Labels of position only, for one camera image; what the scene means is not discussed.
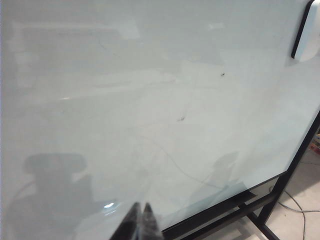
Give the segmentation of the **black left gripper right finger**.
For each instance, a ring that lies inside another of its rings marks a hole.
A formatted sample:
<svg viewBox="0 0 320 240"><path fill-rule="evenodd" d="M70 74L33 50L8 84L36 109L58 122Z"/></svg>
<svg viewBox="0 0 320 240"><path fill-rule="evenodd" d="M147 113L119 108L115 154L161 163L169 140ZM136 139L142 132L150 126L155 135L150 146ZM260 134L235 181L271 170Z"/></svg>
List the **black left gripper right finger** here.
<svg viewBox="0 0 320 240"><path fill-rule="evenodd" d="M141 215L140 223L141 240L162 240L163 234L160 231L156 217L151 205L147 202Z"/></svg>

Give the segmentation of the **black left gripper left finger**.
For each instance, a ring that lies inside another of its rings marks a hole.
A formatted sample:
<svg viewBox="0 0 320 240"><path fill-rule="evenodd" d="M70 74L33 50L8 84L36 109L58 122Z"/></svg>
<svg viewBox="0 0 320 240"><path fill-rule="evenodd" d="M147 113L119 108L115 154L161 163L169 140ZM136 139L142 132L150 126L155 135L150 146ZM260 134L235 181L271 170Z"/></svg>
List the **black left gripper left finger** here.
<svg viewBox="0 0 320 240"><path fill-rule="evenodd" d="M117 229L118 240L135 240L141 216L141 204L135 202Z"/></svg>

